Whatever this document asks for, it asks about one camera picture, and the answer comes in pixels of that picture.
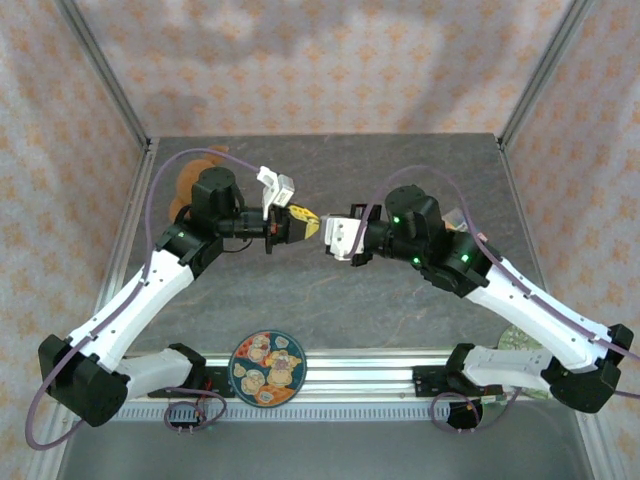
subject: teddy bear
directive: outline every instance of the teddy bear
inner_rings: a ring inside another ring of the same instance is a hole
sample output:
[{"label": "teddy bear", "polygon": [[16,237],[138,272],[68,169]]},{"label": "teddy bear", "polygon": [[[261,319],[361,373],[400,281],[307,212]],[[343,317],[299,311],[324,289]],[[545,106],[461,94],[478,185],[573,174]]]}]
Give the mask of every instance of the teddy bear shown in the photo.
[{"label": "teddy bear", "polygon": [[[223,145],[212,145],[207,147],[209,150],[216,150],[218,152],[227,153],[229,147]],[[196,158],[187,163],[176,180],[176,196],[169,205],[169,221],[174,222],[178,212],[185,205],[191,204],[191,187],[198,181],[200,174],[203,170],[211,167],[216,167],[224,162],[224,158],[218,155],[206,154],[202,158]]]}]

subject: floral wallpaper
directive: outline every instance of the floral wallpaper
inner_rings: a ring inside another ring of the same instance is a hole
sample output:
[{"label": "floral wallpaper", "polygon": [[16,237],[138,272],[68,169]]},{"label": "floral wallpaper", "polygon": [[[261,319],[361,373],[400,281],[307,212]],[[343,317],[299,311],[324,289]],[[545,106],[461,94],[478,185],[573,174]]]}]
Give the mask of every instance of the floral wallpaper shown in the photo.
[{"label": "floral wallpaper", "polygon": [[79,0],[151,136],[500,133],[570,0]]},{"label": "floral wallpaper", "polygon": [[[640,3],[595,2],[508,150],[536,253],[554,295],[624,323],[640,353]],[[619,388],[640,393],[624,360]],[[640,401],[605,418],[629,478],[640,472]]]},{"label": "floral wallpaper", "polygon": [[53,1],[0,9],[0,478],[25,478],[37,349],[91,315],[140,152]]}]

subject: round plate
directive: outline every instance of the round plate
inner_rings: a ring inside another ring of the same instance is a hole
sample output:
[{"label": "round plate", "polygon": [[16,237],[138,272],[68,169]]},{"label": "round plate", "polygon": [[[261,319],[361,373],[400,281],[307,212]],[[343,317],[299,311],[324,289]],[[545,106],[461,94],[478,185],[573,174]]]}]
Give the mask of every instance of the round plate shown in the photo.
[{"label": "round plate", "polygon": [[229,383],[236,395],[254,407],[277,407],[302,388],[307,359],[300,344],[277,330],[245,338],[229,361]]}]

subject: purple cable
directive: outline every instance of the purple cable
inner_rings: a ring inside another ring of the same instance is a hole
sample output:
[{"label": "purple cable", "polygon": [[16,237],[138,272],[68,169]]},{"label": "purple cable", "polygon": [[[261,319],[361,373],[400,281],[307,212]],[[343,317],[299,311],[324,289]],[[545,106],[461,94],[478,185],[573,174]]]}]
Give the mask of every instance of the purple cable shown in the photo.
[{"label": "purple cable", "polygon": [[442,430],[443,432],[446,432],[446,433],[468,434],[468,433],[480,432],[482,430],[487,430],[487,429],[489,429],[491,427],[494,427],[495,425],[498,424],[498,422],[500,422],[500,420],[502,420],[504,417],[506,417],[508,410],[515,403],[516,399],[520,395],[520,392],[522,392],[522,389],[521,388],[516,388],[513,391],[513,395],[511,395],[511,398],[509,399],[509,401],[505,405],[504,410],[502,412],[500,412],[500,415],[498,415],[498,417],[493,422],[491,422],[489,425],[485,425],[485,426],[482,426],[482,427],[475,427],[475,428],[472,428],[470,430],[461,430],[461,429],[454,428],[451,425],[447,425],[445,427],[444,425],[440,425],[439,421],[436,421],[436,416],[435,416],[436,402],[438,400],[440,400],[441,398],[444,398],[444,397],[458,397],[458,398],[461,398],[462,400],[464,400],[467,403],[467,405],[471,406],[471,410],[473,410],[473,414],[476,417],[476,423],[480,423],[480,415],[478,414],[478,410],[476,409],[476,406],[473,404],[471,399],[469,397],[466,397],[466,396],[462,395],[461,393],[457,393],[457,392],[445,392],[445,393],[441,393],[439,395],[436,395],[433,398],[433,400],[431,401],[431,404],[429,404],[429,416],[431,417],[431,421],[433,422],[433,424],[437,428],[439,428],[440,430]]},{"label": "purple cable", "polygon": [[167,428],[173,431],[180,432],[182,430],[180,427],[174,427],[173,425],[171,425],[171,422],[169,421],[169,414],[178,405],[188,405],[192,407],[196,412],[202,415],[202,418],[205,419],[205,421],[202,422],[197,427],[191,428],[190,430],[192,432],[197,432],[198,430],[204,430],[205,428],[210,427],[216,422],[216,420],[218,420],[222,415],[224,415],[224,412],[227,411],[227,401],[224,399],[224,397],[222,397],[221,395],[218,395],[215,392],[211,392],[209,390],[192,390],[190,388],[180,388],[180,387],[170,387],[170,388],[165,388],[165,390],[168,392],[206,395],[208,397],[215,398],[217,400],[220,400],[220,402],[222,402],[222,410],[220,410],[220,412],[218,412],[218,414],[215,417],[213,417],[211,420],[207,420],[207,415],[204,409],[199,405],[196,405],[195,402],[187,402],[185,400],[181,400],[179,402],[172,403],[164,411],[164,424],[167,426]]},{"label": "purple cable", "polygon": [[[493,265],[495,265],[496,268],[500,270],[500,272],[505,277],[507,277],[516,287],[518,287],[522,293],[524,293],[527,297],[529,297],[532,302],[536,303],[538,306],[540,306],[540,308],[545,310],[552,317],[559,320],[563,325],[573,329],[575,332],[583,335],[593,343],[596,343],[602,347],[605,347],[607,350],[612,350],[616,353],[619,353],[620,355],[623,355],[625,357],[630,357],[635,361],[640,361],[639,355],[636,355],[635,353],[629,350],[625,350],[624,348],[621,348],[617,345],[614,345],[611,342],[607,342],[606,340],[603,340],[602,338],[597,337],[593,332],[591,332],[590,330],[587,330],[582,325],[575,323],[569,317],[565,316],[564,314],[556,310],[554,307],[549,305],[547,302],[545,302],[542,298],[536,296],[535,294],[532,294],[531,290],[527,288],[527,286],[524,283],[522,283],[518,277],[516,277],[504,265],[502,265],[502,263],[500,263],[500,261],[484,245],[482,240],[480,240],[480,237],[479,237],[480,232],[478,231],[475,224],[473,223],[473,220],[471,219],[471,213],[469,212],[469,205],[467,204],[464,198],[464,195],[462,194],[462,191],[460,191],[460,188],[458,187],[458,185],[453,181],[453,178],[451,178],[449,175],[441,172],[436,168],[429,167],[427,165],[411,165],[409,167],[404,167],[398,170],[397,172],[389,176],[389,178],[387,178],[384,182],[382,182],[382,184],[378,187],[378,189],[373,194],[371,201],[367,204],[362,214],[362,221],[358,226],[358,231],[356,233],[355,241],[353,242],[353,247],[351,248],[351,251],[345,258],[349,259],[355,255],[358,245],[360,244],[360,239],[364,234],[364,229],[366,228],[367,220],[369,219],[369,215],[371,215],[371,210],[373,209],[373,206],[376,203],[382,202],[383,199],[381,197],[383,193],[389,188],[390,184],[407,173],[418,172],[418,171],[427,171],[433,175],[436,175],[437,177],[440,177],[443,180],[445,180],[449,185],[453,187],[453,189],[458,194],[458,199],[460,200],[460,206],[462,207],[462,212],[464,214],[465,220],[467,221],[467,225],[469,226],[469,231],[471,232],[473,241],[476,243],[476,245],[478,245],[478,248],[480,249],[480,251],[486,255],[486,257],[491,261],[491,263],[493,263]],[[640,394],[636,394],[636,393],[616,391],[615,394],[625,396],[628,398],[636,398],[640,400]]]},{"label": "purple cable", "polygon": [[51,373],[49,373],[49,375],[46,376],[46,378],[42,382],[42,385],[40,386],[40,388],[38,388],[38,391],[34,395],[33,400],[31,401],[31,405],[29,406],[29,410],[27,412],[27,420],[25,422],[25,429],[24,429],[25,430],[24,434],[25,434],[25,439],[27,441],[27,444],[34,450],[39,450],[39,451],[49,450],[50,448],[60,445],[61,443],[69,439],[71,435],[73,435],[76,432],[76,430],[80,428],[80,426],[84,423],[84,420],[80,420],[71,428],[71,430],[69,430],[67,433],[65,433],[60,438],[58,438],[57,440],[54,440],[51,443],[40,444],[33,437],[33,423],[36,416],[36,410],[38,409],[38,405],[40,405],[40,401],[42,400],[42,397],[44,397],[49,386],[53,384],[53,382],[55,381],[55,378],[62,371],[62,369],[69,363],[71,358],[80,350],[82,350],[91,341],[92,338],[95,338],[98,335],[98,333],[100,333],[107,326],[109,326],[111,322],[113,322],[116,318],[118,318],[118,315],[120,315],[133,302],[133,300],[136,298],[136,296],[142,289],[144,285],[144,280],[146,280],[147,276],[149,275],[149,270],[151,269],[151,256],[153,255],[153,239],[151,237],[151,212],[152,212],[151,207],[153,205],[153,196],[155,194],[156,187],[160,182],[160,178],[165,173],[167,168],[169,168],[170,165],[175,163],[177,160],[185,157],[186,155],[190,155],[192,153],[208,153],[210,155],[217,155],[227,160],[231,160],[232,162],[235,162],[238,165],[241,165],[251,170],[252,172],[258,173],[260,171],[259,168],[254,167],[253,165],[245,162],[244,160],[240,160],[239,158],[229,155],[228,153],[219,152],[217,150],[211,150],[209,148],[191,148],[189,150],[184,150],[182,152],[176,153],[173,157],[167,160],[165,164],[162,165],[162,167],[160,167],[160,169],[156,173],[156,176],[153,179],[153,182],[151,182],[151,186],[149,187],[149,192],[147,193],[147,201],[146,201],[145,212],[144,212],[144,232],[147,240],[146,242],[147,252],[146,252],[144,266],[142,269],[142,279],[140,282],[138,282],[138,284],[135,286],[135,288],[133,289],[131,294],[126,298],[126,300],[122,302],[111,313],[111,315],[107,316],[107,318],[105,318],[93,330],[91,330],[88,336],[80,340],[75,347],[69,350],[69,352],[64,357],[62,357],[62,360],[60,360],[60,362],[58,362],[56,366],[53,367],[53,370],[51,370]]}]

